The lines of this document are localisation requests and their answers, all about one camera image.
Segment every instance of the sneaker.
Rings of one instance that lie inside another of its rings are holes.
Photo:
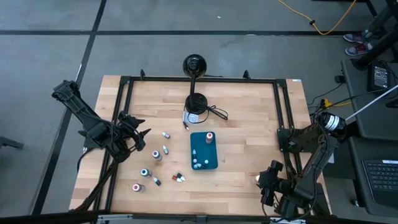
[[[345,34],[343,38],[348,42],[357,42],[359,44],[365,42],[365,38],[361,34]]]
[[[372,49],[372,45],[370,43],[359,44],[356,47],[348,47],[346,48],[346,54],[350,56],[356,56],[361,54],[366,54]]]

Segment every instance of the teal box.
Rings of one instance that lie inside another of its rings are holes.
[[[218,167],[218,160],[217,160],[217,147],[216,147],[216,134],[213,131],[210,133],[213,134],[213,140],[210,144],[206,143],[206,134],[209,132],[202,132],[202,133],[192,133],[191,134],[191,167],[195,163],[193,162],[193,150],[197,152],[197,163],[205,165],[206,168],[197,168],[195,170],[208,170],[208,169],[215,169]]]

